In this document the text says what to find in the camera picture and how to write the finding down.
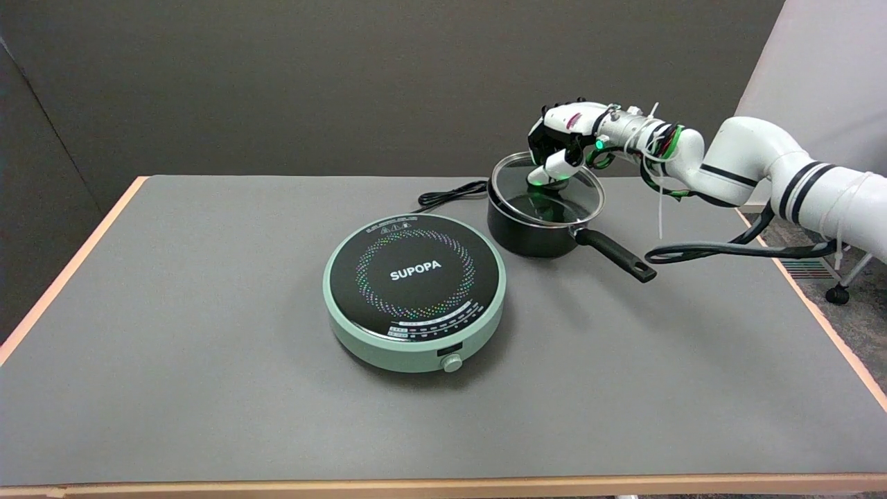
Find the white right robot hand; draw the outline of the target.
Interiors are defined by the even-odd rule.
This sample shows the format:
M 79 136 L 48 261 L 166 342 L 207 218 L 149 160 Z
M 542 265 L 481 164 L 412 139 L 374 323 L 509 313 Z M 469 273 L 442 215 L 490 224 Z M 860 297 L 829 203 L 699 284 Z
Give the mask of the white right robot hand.
M 549 186 L 570 179 L 586 165 L 585 150 L 599 141 L 605 118 L 615 105 L 585 100 L 544 107 L 528 134 L 530 159 L 535 170 L 530 186 Z

